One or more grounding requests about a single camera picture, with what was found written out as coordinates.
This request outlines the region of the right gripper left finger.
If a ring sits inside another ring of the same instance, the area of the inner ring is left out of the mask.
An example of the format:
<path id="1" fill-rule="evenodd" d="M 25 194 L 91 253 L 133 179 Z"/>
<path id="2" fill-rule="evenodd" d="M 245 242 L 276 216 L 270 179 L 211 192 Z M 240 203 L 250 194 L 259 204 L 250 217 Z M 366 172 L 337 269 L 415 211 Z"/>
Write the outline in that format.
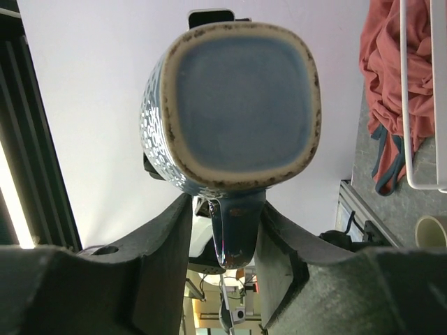
<path id="1" fill-rule="evenodd" d="M 113 243 L 58 253 L 48 274 L 46 334 L 178 334 L 191 235 L 191 197 Z"/>

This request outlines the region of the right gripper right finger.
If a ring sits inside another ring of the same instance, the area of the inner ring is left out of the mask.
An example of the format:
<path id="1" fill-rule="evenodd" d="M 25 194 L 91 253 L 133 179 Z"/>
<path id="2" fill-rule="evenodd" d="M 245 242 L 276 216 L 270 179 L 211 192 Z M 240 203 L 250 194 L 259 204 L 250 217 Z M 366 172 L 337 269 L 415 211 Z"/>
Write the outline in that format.
<path id="1" fill-rule="evenodd" d="M 269 329 L 309 280 L 309 265 L 332 265 L 354 253 L 308 232 L 266 204 L 254 255 L 262 327 Z"/>

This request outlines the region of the olive green small cup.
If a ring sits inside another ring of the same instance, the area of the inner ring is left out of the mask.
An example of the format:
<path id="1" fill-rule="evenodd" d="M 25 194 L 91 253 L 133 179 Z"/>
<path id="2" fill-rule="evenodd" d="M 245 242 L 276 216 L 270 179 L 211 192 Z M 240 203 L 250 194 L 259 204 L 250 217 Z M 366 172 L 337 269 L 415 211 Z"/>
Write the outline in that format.
<path id="1" fill-rule="evenodd" d="M 422 216 L 415 226 L 415 241 L 419 248 L 446 247 L 446 217 Z"/>

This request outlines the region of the grey blue mug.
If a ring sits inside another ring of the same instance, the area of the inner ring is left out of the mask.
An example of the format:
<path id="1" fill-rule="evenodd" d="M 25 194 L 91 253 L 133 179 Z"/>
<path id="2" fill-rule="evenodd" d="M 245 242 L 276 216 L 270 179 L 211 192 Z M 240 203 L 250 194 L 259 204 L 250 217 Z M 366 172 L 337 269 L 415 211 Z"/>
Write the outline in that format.
<path id="1" fill-rule="evenodd" d="M 311 163 L 321 124 L 318 71 L 306 42 L 248 21 L 179 36 L 153 67 L 139 115 L 154 170 L 208 201 L 224 269 L 251 262 L 267 190 Z"/>

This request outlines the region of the white wire dish rack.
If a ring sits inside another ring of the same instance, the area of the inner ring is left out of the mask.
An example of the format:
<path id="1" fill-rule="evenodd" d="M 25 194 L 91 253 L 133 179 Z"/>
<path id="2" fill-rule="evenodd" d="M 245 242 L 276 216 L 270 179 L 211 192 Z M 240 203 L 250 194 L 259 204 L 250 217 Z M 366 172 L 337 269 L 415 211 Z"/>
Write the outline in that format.
<path id="1" fill-rule="evenodd" d="M 402 154 L 416 190 L 446 193 L 446 2 L 400 1 Z M 420 183 L 413 157 L 433 137 L 436 178 Z"/>

